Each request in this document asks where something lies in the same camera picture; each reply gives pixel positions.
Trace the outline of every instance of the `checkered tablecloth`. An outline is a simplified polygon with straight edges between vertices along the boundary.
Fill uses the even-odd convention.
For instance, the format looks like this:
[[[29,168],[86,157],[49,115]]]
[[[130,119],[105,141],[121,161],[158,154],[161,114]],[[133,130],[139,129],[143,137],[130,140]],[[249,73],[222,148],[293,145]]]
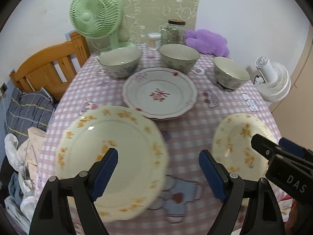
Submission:
[[[158,52],[140,48],[143,51],[141,68],[160,67],[162,62]],[[37,196],[40,195],[47,179],[54,175],[54,154],[63,131],[88,109],[96,109],[102,105],[125,106],[122,102],[122,86],[125,80],[105,74],[101,65],[94,59],[96,55],[98,54],[91,55],[76,75],[49,123],[38,160]],[[252,82],[231,93],[224,92],[215,85],[213,57],[201,55],[197,68],[187,74],[198,88],[198,102],[192,110],[180,118],[156,121],[164,135],[170,155],[166,188],[151,209],[139,217],[106,224],[110,234],[207,234],[222,204],[214,198],[201,172],[198,155],[203,149],[211,149],[214,132],[220,121],[232,113],[251,114],[262,120],[277,140],[280,139],[277,125]],[[205,92],[217,97],[219,101],[216,107],[209,106]],[[250,104],[254,102],[259,111],[251,111],[253,109],[248,106],[250,104],[243,96],[245,99],[248,96]],[[284,192],[275,190],[275,195],[281,200]],[[235,229],[242,224],[244,214],[243,208]],[[76,230],[82,233],[76,213],[73,218]]]

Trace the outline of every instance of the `cup handle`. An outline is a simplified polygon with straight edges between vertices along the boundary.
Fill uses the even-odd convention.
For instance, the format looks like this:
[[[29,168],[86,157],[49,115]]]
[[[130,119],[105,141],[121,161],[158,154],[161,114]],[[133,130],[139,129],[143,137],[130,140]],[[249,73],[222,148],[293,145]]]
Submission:
[[[100,63],[100,57],[99,56],[96,56],[94,59],[96,62]]]

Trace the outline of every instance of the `blue gripper pad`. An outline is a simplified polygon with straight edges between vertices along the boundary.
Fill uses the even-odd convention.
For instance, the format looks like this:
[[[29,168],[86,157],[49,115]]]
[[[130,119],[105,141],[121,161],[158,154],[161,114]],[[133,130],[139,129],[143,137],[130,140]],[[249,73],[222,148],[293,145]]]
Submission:
[[[221,202],[225,202],[225,200],[227,199],[227,196],[224,191],[224,181],[220,177],[216,169],[214,168],[213,164],[211,163],[210,159],[208,158],[204,150],[202,150],[199,154],[199,165],[200,165],[200,168],[202,169],[202,172],[205,178],[207,179],[211,187],[211,190],[215,198],[219,199]]]
[[[94,180],[94,188],[90,196],[94,202],[96,201],[96,199],[103,195],[104,190],[117,165],[117,162],[118,162],[118,153],[117,150],[115,149],[108,157],[107,161],[104,163],[100,172],[98,173]]]
[[[296,143],[293,143],[290,140],[287,140],[286,138],[281,138],[279,140],[278,145],[280,145],[282,148],[284,148],[289,154],[293,154],[293,155],[298,156],[300,158],[304,157],[304,152],[303,152],[302,147],[300,147]]]

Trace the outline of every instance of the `white plate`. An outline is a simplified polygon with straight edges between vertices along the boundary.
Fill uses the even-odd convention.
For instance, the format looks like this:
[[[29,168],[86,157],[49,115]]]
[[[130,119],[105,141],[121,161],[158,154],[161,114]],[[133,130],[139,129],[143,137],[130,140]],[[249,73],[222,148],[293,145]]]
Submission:
[[[228,172],[242,179],[258,181],[267,171],[268,160],[251,147],[251,138],[260,134],[276,143],[272,132],[252,115],[237,113],[225,118],[218,126],[212,156]]]
[[[123,85],[123,101],[152,119],[170,119],[185,114],[197,102],[197,95],[190,78],[169,68],[143,69]]]
[[[139,112],[119,106],[87,111],[64,132],[55,172],[60,179],[74,177],[109,147],[118,151],[118,164],[95,206],[103,222],[132,219],[159,195],[168,164],[158,127]],[[73,199],[69,203],[75,207]]]

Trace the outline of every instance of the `purple fuzzy cloth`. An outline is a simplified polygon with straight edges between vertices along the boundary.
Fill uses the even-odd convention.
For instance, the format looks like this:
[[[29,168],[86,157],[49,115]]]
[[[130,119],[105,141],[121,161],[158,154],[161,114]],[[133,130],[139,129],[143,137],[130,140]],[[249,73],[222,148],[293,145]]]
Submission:
[[[185,38],[187,46],[194,48],[202,54],[229,56],[226,38],[217,33],[210,32],[206,29],[199,29],[197,31],[187,30]]]

